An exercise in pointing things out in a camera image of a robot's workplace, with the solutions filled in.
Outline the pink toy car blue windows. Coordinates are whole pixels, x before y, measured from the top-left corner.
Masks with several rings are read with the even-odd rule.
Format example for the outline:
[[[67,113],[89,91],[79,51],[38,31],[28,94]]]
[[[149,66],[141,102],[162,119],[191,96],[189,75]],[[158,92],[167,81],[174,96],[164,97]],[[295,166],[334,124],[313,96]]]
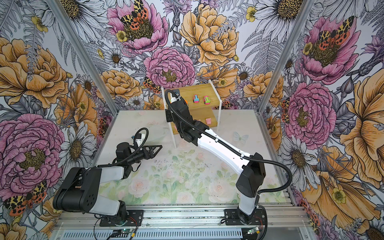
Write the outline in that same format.
[[[193,96],[193,102],[194,103],[199,103],[200,102],[200,99],[199,99],[198,95],[194,95]]]

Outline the pink green toy truck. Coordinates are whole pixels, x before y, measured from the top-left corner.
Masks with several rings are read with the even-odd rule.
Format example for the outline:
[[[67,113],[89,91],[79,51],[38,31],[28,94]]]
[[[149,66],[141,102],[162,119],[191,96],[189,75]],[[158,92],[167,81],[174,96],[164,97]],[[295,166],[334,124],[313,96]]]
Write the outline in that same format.
[[[204,104],[209,105],[210,103],[211,103],[211,100],[210,100],[209,96],[204,96]]]

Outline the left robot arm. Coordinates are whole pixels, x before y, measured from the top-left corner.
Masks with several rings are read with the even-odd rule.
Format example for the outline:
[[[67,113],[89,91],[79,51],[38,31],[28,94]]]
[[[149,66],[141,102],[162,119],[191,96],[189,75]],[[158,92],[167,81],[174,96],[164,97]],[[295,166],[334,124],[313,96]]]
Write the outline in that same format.
[[[120,143],[113,163],[88,169],[71,168],[54,196],[54,209],[100,215],[118,224],[127,221],[126,204],[99,195],[100,184],[128,178],[133,164],[153,159],[162,148],[161,145],[139,147]]]

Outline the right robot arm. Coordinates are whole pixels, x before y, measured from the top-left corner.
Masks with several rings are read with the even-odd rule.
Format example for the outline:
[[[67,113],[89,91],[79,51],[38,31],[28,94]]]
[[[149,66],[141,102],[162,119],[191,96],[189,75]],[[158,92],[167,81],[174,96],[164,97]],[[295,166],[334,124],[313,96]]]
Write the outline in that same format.
[[[194,120],[182,97],[170,102],[166,98],[167,121],[172,121],[179,135],[188,143],[207,150],[238,174],[236,188],[240,193],[238,214],[241,223],[248,225],[260,200],[260,187],[266,176],[263,157],[251,155],[232,146],[204,123]]]

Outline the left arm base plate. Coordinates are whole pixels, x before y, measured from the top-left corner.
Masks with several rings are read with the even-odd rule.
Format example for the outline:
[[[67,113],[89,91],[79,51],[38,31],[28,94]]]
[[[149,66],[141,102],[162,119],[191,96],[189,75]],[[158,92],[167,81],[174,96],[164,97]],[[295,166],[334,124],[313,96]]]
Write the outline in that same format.
[[[101,227],[140,227],[143,221],[143,210],[127,210],[125,214],[102,216]]]

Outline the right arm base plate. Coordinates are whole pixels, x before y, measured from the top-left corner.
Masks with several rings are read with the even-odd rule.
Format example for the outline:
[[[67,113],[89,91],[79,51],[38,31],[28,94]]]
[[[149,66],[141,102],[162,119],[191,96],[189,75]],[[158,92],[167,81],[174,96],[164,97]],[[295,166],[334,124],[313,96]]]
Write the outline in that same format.
[[[261,226],[267,224],[267,212],[266,209],[259,206],[254,209],[254,212],[251,215],[246,215],[237,209],[224,209],[224,218],[222,219],[222,224],[224,223],[227,226]]]

